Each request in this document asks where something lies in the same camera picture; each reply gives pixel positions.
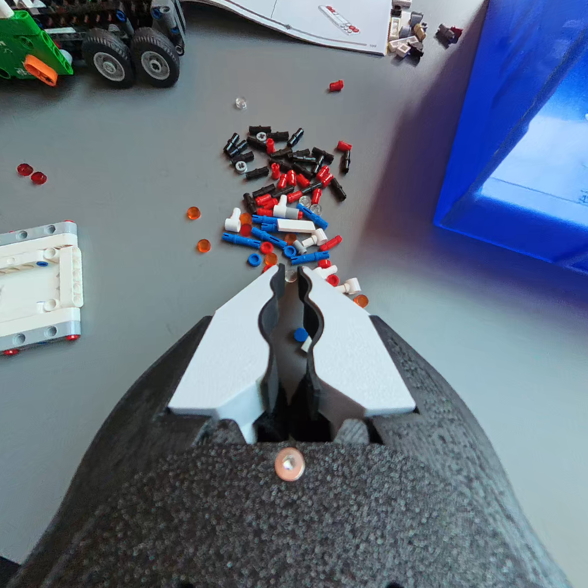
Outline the cluster of grey tan lego bricks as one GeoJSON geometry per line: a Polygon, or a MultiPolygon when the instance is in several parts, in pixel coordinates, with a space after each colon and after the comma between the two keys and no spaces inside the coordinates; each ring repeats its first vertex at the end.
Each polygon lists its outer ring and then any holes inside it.
{"type": "Polygon", "coordinates": [[[392,1],[389,21],[387,54],[397,61],[418,62],[428,28],[424,13],[414,9],[413,1],[392,1]]]}

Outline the white green lego truck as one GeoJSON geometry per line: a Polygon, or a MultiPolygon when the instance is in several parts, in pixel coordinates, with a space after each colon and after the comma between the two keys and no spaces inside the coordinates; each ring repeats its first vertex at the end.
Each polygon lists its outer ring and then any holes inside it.
{"type": "Polygon", "coordinates": [[[82,61],[117,88],[170,88],[186,30],[179,1],[1,1],[1,80],[54,87],[82,61]]]}

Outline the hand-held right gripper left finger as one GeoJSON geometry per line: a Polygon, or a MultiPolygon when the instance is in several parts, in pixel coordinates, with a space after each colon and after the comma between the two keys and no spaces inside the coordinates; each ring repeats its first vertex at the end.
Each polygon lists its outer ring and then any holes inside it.
{"type": "Polygon", "coordinates": [[[171,412],[233,420],[246,443],[257,441],[255,422],[277,403],[269,334],[284,290],[285,266],[274,265],[217,309],[168,403],[171,412]]]}

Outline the white grey lego frame panel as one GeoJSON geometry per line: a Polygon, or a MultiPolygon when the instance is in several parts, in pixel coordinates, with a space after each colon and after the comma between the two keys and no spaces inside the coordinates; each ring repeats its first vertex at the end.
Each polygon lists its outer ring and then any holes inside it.
{"type": "Polygon", "coordinates": [[[77,341],[82,252],[71,220],[1,234],[1,356],[77,341]]]}

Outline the blue plastic bin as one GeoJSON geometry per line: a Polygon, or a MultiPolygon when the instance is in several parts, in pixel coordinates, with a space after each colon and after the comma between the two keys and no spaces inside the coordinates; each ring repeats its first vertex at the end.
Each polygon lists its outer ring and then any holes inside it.
{"type": "Polygon", "coordinates": [[[587,1],[489,1],[434,223],[587,274],[587,1]]]}

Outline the lego instruction booklet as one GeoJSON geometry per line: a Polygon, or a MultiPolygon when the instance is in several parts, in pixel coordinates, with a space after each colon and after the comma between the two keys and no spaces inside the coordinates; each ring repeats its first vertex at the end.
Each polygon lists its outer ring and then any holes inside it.
{"type": "Polygon", "coordinates": [[[199,1],[298,40],[385,56],[391,1],[199,1]]]}

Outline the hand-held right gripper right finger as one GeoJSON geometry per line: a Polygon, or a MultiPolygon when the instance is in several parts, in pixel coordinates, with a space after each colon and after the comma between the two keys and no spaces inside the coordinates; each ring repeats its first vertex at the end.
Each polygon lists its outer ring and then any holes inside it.
{"type": "Polygon", "coordinates": [[[310,419],[325,420],[335,435],[348,419],[412,413],[416,401],[376,328],[379,318],[306,266],[298,268],[298,289],[311,337],[304,394],[310,419]]]}

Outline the pile of small lego pieces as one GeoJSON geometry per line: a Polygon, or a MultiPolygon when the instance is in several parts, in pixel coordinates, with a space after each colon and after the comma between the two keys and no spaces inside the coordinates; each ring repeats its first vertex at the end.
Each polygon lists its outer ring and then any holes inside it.
{"type": "Polygon", "coordinates": [[[245,192],[224,220],[222,241],[247,249],[246,264],[261,273],[286,264],[285,281],[292,283],[298,268],[310,266],[334,290],[366,309],[367,295],[358,278],[341,278],[334,251],[342,245],[340,233],[328,234],[323,198],[336,203],[348,197],[340,176],[349,172],[352,145],[336,143],[340,155],[319,146],[303,146],[305,128],[293,131],[251,125],[244,134],[231,133],[222,154],[245,182],[260,181],[245,192]]]}

